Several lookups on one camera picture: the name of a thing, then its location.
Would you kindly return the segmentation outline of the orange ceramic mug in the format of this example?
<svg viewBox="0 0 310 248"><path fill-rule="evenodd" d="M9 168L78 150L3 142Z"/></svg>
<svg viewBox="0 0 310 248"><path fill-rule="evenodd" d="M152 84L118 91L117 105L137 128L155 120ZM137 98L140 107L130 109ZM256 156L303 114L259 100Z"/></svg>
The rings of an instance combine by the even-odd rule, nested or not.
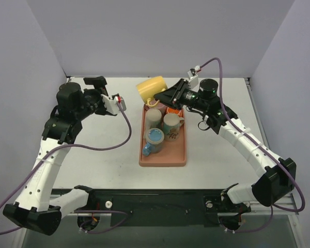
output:
<svg viewBox="0 0 310 248"><path fill-rule="evenodd" d="M182 115L183 115L182 110L176 110L176 109L173 109L173 108L170 108L170 107L168 107L168 108L166 109L166 113L167 113L167 114L173 113L173 114L178 115L179 117L182 117Z"/></svg>

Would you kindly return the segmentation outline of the yellow ceramic mug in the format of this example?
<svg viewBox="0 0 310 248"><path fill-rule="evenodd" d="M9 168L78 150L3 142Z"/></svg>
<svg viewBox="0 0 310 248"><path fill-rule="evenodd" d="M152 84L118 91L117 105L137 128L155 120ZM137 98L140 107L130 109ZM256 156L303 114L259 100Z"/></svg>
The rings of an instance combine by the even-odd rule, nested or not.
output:
<svg viewBox="0 0 310 248"><path fill-rule="evenodd" d="M167 84L162 76L157 76L139 83L136 88L143 102L150 106L149 102L155 99L153 96L167 90Z"/></svg>

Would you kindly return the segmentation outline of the shell pattern teal mug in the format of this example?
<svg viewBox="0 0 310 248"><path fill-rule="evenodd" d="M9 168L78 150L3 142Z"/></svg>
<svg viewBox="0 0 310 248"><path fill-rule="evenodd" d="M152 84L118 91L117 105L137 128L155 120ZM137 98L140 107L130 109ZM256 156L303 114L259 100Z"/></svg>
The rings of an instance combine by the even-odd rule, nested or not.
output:
<svg viewBox="0 0 310 248"><path fill-rule="evenodd" d="M168 113L163 118L162 131L166 141L175 141L179 138L180 127L184 124L184 118L174 113Z"/></svg>

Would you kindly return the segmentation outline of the cream dragon pattern mug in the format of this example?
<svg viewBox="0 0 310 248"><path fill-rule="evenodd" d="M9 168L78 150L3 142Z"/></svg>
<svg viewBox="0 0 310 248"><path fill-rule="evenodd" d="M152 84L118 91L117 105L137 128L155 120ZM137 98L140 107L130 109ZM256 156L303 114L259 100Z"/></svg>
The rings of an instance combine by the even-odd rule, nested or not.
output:
<svg viewBox="0 0 310 248"><path fill-rule="evenodd" d="M162 120L162 113L158 109L149 109L145 114L145 128L146 130L152 128L159 128Z"/></svg>

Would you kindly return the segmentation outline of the blue glazed mug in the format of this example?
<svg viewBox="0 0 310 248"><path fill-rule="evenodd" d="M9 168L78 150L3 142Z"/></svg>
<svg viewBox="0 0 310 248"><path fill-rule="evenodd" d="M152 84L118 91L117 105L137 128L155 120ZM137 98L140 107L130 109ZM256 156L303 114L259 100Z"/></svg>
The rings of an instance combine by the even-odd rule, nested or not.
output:
<svg viewBox="0 0 310 248"><path fill-rule="evenodd" d="M142 148L142 155L149 156L152 153L158 153L162 150L164 142L164 133L161 129L152 128L146 132L146 144Z"/></svg>

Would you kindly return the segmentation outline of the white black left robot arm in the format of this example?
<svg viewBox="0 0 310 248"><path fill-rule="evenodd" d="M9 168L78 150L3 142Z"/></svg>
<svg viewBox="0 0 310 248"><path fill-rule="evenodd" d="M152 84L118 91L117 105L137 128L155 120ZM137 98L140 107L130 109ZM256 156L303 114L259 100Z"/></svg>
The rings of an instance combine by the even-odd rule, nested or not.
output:
<svg viewBox="0 0 310 248"><path fill-rule="evenodd" d="M57 105L44 125L33 171L22 183L23 190L14 203L3 208L3 215L19 227L49 236L61 222L63 208L50 203L61 164L82 129L82 121L92 114L108 114L103 102L108 96L105 77L83 80L93 88L82 90L75 82L60 85Z"/></svg>

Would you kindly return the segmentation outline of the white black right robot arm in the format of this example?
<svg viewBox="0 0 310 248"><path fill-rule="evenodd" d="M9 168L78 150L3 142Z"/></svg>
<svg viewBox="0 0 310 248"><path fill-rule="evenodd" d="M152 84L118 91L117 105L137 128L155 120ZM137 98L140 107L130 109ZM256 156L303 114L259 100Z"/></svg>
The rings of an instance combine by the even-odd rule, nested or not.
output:
<svg viewBox="0 0 310 248"><path fill-rule="evenodd" d="M190 112L200 114L208 128L236 148L254 169L259 178L255 183L236 183L223 191L220 204L224 210L233 211L240 203L250 201L270 207L295 188L297 166L291 158L283 159L270 151L234 111L221 105L218 87L217 81L204 79L199 90L192 91L187 81L180 79L154 98L172 109L185 106Z"/></svg>

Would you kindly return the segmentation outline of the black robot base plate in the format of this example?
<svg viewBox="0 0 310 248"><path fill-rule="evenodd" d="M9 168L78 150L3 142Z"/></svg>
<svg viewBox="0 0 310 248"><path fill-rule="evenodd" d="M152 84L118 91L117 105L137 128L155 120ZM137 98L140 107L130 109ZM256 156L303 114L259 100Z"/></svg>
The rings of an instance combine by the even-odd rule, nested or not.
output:
<svg viewBox="0 0 310 248"><path fill-rule="evenodd" d="M217 227L238 229L248 204L222 199L220 189L92 190L86 206L78 207L77 224L91 231L105 214L110 227Z"/></svg>

